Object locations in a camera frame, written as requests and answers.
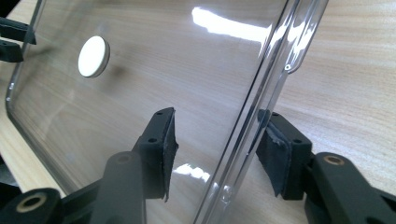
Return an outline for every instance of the wood grain surface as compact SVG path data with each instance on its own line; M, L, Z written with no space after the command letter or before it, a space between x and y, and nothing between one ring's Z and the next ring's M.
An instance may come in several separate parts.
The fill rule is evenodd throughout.
M28 22L34 3L22 1L11 19ZM315 152L350 158L373 186L392 194L396 194L395 12L391 1L330 1L303 66L288 78L276 105L276 112L311 139ZM13 65L0 63L0 69L4 99ZM0 150L21 188L58 188L1 106ZM175 203L183 203L183 198ZM166 214L155 203L148 206L156 213L151 222L160 223ZM257 160L231 210L232 223L306 222L303 202L275 198ZM165 220L177 223L171 217Z

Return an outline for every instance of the transparent acrylic panel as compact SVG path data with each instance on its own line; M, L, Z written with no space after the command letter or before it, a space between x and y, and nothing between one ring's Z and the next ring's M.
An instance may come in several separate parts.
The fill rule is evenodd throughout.
M37 45L24 46L8 114L71 193L131 150L154 112L174 107L170 199L147 200L148 223L217 222L228 204L219 189L235 195L269 119L258 122L257 111L272 111L326 3L39 1ZM86 78L78 55L94 35L108 42L110 59Z

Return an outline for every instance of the white circular pad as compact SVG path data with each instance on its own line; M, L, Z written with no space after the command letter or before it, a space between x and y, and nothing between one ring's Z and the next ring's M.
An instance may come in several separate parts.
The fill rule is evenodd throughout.
M97 77L106 68L110 57L110 46L100 36L91 37L81 49L78 57L78 71L84 77Z

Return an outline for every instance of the black mount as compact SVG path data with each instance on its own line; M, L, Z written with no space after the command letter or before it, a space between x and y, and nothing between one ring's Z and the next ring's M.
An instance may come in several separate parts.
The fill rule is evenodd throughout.
M29 25L5 18L18 2L15 0L0 0L0 36L35 45L35 34ZM20 45L0 39L0 61L22 62L23 56Z
M178 144L175 109L156 112L132 151L112 156L103 178L61 199L56 189L2 189L0 223L146 223L146 199L169 197Z
M261 111L259 119L265 114ZM257 150L276 196L301 200L309 223L396 223L396 197L375 189L347 158L322 152L273 113Z

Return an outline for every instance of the black clamp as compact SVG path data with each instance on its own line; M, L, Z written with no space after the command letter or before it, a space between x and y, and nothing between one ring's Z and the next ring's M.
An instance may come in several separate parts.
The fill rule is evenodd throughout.
M0 223L144 224L146 200L169 198L177 149L175 109L165 108L153 115L131 151L107 161L102 179L63 199L56 189L12 191L15 198L0 198Z
M0 36L35 45L35 34L25 23L0 17ZM20 45L0 39L0 61L19 63L23 61Z
M259 114L261 120L264 111ZM257 150L276 196L301 200L309 223L396 223L396 197L370 186L347 158L312 143L273 113Z

